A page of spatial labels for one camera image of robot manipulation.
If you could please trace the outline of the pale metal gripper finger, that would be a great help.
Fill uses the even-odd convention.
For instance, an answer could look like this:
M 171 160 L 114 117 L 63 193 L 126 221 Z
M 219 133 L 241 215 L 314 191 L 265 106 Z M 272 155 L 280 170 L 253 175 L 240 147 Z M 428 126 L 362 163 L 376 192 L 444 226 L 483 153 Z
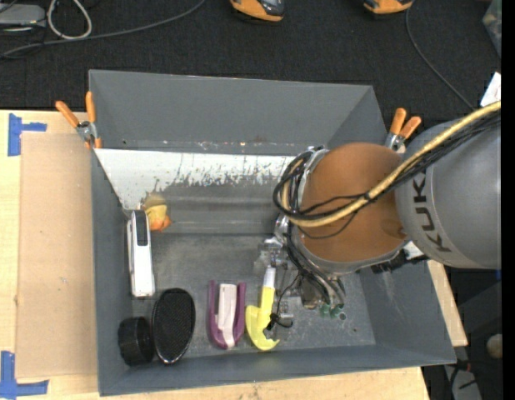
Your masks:
M 295 298 L 283 297 L 277 305 L 277 316 L 280 320 L 293 320 L 295 312 Z
M 265 239 L 257 250 L 257 258 L 253 264 L 253 274 L 263 275 L 268 267 L 288 269 L 288 256 L 284 245 L 277 238 Z

